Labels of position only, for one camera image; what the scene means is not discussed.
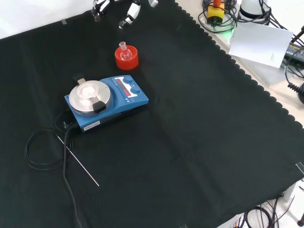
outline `robotic arm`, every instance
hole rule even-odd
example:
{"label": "robotic arm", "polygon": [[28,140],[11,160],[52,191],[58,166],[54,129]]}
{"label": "robotic arm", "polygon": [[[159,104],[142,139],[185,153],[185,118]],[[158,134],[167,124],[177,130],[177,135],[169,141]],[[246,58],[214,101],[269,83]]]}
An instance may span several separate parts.
{"label": "robotic arm", "polygon": [[[94,0],[92,14],[94,20],[100,22],[106,13],[108,6],[112,2],[123,1],[123,0]],[[155,7],[158,4],[158,0],[148,0],[151,7]],[[119,28],[123,29],[125,26],[131,25],[133,21],[137,18],[139,11],[141,9],[140,0],[132,0],[132,4],[128,10],[125,19],[119,22]]]}

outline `black cloth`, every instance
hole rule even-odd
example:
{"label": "black cloth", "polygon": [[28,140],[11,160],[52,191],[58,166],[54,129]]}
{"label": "black cloth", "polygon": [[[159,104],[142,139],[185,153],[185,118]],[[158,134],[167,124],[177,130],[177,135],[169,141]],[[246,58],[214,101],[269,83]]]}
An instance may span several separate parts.
{"label": "black cloth", "polygon": [[[0,41],[0,227],[77,227],[61,170],[24,161],[31,133],[52,125],[64,96],[87,80],[131,74],[149,97],[137,114],[72,134],[68,178],[90,228],[215,228],[276,197],[302,178],[302,126],[245,75],[172,0],[143,2],[123,34],[122,3],[102,23],[90,13]],[[115,65],[120,41],[137,47],[140,65]],[[36,161],[61,156],[42,135]]]}

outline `power adapter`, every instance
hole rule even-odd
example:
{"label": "power adapter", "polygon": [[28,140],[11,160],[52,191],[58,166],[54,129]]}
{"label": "power adapter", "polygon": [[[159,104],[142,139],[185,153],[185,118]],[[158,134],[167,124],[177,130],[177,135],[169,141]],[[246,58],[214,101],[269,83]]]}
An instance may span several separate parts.
{"label": "power adapter", "polygon": [[[293,43],[290,43],[288,45],[285,57],[286,59],[289,59],[296,51],[300,50],[302,47]],[[292,59],[290,60],[291,63],[300,64],[304,66],[304,50],[299,51],[296,53]]]}

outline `red bottle cap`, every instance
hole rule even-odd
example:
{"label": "red bottle cap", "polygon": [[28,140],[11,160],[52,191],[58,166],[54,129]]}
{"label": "red bottle cap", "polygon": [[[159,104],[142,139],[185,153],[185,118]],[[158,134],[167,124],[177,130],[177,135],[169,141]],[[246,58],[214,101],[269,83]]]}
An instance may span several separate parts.
{"label": "red bottle cap", "polygon": [[130,60],[122,60],[120,57],[122,51],[120,47],[115,51],[116,64],[122,70],[131,70],[138,66],[137,49],[129,45],[127,45],[127,48],[132,52],[132,58]]}
{"label": "red bottle cap", "polygon": [[213,5],[214,6],[220,6],[221,5],[221,0],[213,0]]}

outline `thin metal stirring rod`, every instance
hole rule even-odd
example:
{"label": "thin metal stirring rod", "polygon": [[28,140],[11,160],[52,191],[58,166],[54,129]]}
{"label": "thin metal stirring rod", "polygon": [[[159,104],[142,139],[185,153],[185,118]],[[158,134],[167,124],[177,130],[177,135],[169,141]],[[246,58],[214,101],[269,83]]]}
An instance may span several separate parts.
{"label": "thin metal stirring rod", "polygon": [[[64,142],[59,138],[58,135],[56,135],[57,138],[62,142],[62,144],[64,144]],[[95,182],[95,184],[97,184],[97,186],[99,187],[99,184],[94,180],[94,178],[91,176],[91,174],[86,170],[86,168],[81,164],[81,162],[77,159],[77,157],[71,152],[71,150],[66,146],[66,148],[68,149],[68,151],[70,151],[71,155],[73,155],[73,157],[77,160],[77,162],[81,165],[81,167],[86,171],[86,173],[92,178],[92,180]]]}

